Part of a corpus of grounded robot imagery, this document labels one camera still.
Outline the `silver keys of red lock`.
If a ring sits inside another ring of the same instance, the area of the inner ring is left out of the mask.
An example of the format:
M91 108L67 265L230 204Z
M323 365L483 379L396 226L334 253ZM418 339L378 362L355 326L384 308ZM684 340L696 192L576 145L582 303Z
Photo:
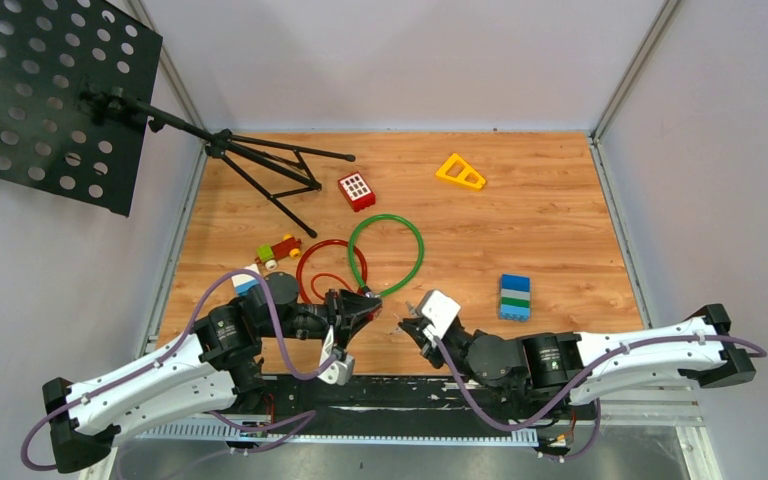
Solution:
M420 317L419 311L417 310L417 308L413 304L411 304L410 302L406 301L405 305L406 305L406 308L407 308L407 311L408 311L408 316L410 318L419 318Z

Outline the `red cable lock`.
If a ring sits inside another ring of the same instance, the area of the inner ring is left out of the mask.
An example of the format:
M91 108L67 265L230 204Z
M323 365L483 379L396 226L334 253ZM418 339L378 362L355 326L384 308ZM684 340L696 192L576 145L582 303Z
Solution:
M298 264L296 266L295 278L296 278L296 280L299 283L299 294L300 294L300 297L301 297L301 299L305 303L311 303L312 302L312 300L309 298L309 295L307 294L306 287L303 285L303 273L304 273L304 267L306 265L306 262L311 258L311 256L314 253L316 253L320 249L323 249L323 248L329 247L329 246L348 247L349 246L349 242L346 241L346 240L341 240L341 239L326 239L326 240L322 240L322 241L312 245L299 258ZM361 281L367 281L368 280L368 263L366 261L366 258L363 255L363 253L359 250L358 247L354 248L354 253L355 253L355 256L357 257L357 260L359 261L359 264L360 264L360 280L358 280L358 283L360 283ZM351 290L351 287L349 286L349 284L344 279L342 279L341 277L337 276L336 274L333 274L333 273L330 273L330 272L317 273L317 274L315 274L311 278L311 280L309 282L309 286L311 287L311 290L312 290L312 293L314 294L314 296L317 297L319 300L323 300L324 299L324 295L318 292L318 290L316 289L316 286L315 286L315 282L319 278L321 278L321 277L325 277L325 278L330 278L330 279L336 280L343 287L345 287L346 289Z

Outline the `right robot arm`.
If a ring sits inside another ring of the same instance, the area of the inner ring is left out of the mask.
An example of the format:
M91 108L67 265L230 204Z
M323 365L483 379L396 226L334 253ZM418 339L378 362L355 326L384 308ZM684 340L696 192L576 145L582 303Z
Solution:
M619 390L660 380L689 379L702 388L753 380L760 346L731 336L721 304L709 304L680 323L623 333L564 332L502 338L469 333L459 319L445 328L415 316L400 328L434 368L452 364L473 381L521 407L556 417Z

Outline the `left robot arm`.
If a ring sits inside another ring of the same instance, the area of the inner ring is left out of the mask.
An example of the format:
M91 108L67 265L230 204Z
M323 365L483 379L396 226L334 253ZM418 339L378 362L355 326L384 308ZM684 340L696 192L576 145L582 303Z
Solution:
M378 315L381 299L340 289L306 304L289 274L239 273L253 286L206 316L194 312L184 332L166 345L93 379L58 377L43 386L51 469L83 470L123 441L196 413L232 406L258 411L267 390L258 359L265 338L276 340L296 379L347 383L354 369L348 344Z

